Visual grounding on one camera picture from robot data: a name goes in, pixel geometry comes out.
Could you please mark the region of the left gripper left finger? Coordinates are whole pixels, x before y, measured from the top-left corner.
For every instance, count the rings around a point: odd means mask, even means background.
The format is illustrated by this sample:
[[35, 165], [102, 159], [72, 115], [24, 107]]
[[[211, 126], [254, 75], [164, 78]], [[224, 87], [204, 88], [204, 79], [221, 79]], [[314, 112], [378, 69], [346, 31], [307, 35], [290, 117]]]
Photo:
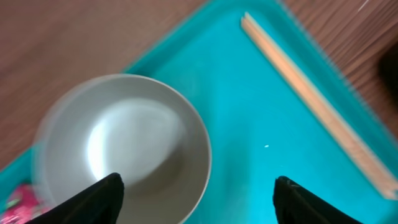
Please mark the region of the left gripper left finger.
[[114, 172], [29, 223], [115, 224], [123, 197], [124, 183]]

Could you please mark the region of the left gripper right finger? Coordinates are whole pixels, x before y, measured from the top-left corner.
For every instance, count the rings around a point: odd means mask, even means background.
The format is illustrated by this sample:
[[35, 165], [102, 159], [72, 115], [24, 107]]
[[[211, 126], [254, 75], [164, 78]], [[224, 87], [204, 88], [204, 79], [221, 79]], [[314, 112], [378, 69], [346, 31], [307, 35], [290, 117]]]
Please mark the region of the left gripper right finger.
[[360, 224], [286, 176], [275, 180], [272, 199], [279, 224]]

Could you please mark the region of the grey metal bowl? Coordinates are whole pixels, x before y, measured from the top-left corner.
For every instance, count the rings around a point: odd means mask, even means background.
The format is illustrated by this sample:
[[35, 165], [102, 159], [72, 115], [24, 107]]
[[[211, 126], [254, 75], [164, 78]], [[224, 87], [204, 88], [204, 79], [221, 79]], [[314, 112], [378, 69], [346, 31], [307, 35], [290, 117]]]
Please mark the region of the grey metal bowl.
[[61, 97], [35, 137], [35, 192], [53, 208], [118, 173], [118, 223], [183, 223], [208, 185], [211, 144], [192, 104], [149, 77], [114, 74]]

